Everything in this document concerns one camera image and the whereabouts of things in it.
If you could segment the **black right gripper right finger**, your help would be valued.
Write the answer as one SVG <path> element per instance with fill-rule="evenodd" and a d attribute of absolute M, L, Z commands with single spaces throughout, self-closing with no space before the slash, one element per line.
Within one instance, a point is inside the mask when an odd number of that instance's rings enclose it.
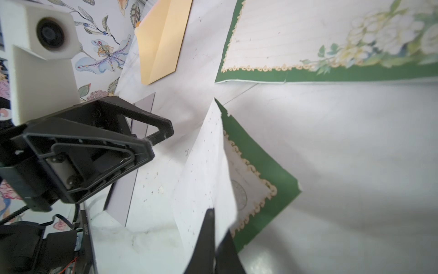
<path fill-rule="evenodd" d="M 225 235 L 216 251 L 214 272 L 216 274 L 246 274 L 230 231 Z"/>

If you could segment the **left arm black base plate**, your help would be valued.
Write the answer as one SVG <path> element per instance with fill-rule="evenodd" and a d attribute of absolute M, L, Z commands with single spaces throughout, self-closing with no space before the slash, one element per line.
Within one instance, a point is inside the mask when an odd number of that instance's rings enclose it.
<path fill-rule="evenodd" d="M 95 252 L 87 211 L 83 205 L 75 205 L 73 220 L 76 231 L 76 260 L 72 274 L 97 274 Z"/>

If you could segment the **grey lavender envelope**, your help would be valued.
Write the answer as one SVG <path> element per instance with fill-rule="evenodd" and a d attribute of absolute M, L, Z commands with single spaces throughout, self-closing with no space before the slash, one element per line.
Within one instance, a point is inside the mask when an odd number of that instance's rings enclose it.
<path fill-rule="evenodd" d="M 146 137 L 148 131 L 147 124 L 128 118 L 127 122 L 131 133 L 135 137 L 140 139 Z M 103 210 L 123 227 L 127 225 L 137 175 L 138 169 L 135 169 L 114 183 L 108 192 L 103 207 Z"/>

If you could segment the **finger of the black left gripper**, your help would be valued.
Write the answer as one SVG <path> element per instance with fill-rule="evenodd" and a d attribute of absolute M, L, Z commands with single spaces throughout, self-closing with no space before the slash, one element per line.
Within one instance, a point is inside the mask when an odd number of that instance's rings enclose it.
<path fill-rule="evenodd" d="M 130 135 L 127 118 L 157 128 L 157 131 L 145 137 L 151 145 L 166 140 L 174 135 L 172 122 L 166 118 L 142 110 L 119 97 L 104 97 L 82 103 L 85 113 L 82 117 L 88 116 L 93 125 L 120 134 Z"/>

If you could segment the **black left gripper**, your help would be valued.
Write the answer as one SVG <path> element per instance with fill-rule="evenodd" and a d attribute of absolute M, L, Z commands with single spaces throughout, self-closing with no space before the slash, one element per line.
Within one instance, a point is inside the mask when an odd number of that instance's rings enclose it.
<path fill-rule="evenodd" d="M 152 145 L 88 117 L 41 118 L 1 131 L 1 178 L 35 212 L 78 204 L 154 158 Z"/>

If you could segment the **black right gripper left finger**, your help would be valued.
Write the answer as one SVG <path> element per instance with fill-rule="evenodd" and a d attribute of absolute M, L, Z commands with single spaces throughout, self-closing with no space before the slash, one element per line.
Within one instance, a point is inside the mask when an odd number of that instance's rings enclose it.
<path fill-rule="evenodd" d="M 209 208 L 204 216 L 194 252 L 184 274 L 212 274 L 215 258 L 215 214 Z"/>

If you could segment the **yellow envelope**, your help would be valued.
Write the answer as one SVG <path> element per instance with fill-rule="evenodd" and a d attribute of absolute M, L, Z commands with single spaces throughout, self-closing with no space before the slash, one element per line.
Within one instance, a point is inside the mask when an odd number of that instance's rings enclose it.
<path fill-rule="evenodd" d="M 176 71 L 192 0 L 159 0 L 135 29 L 144 85 Z"/>

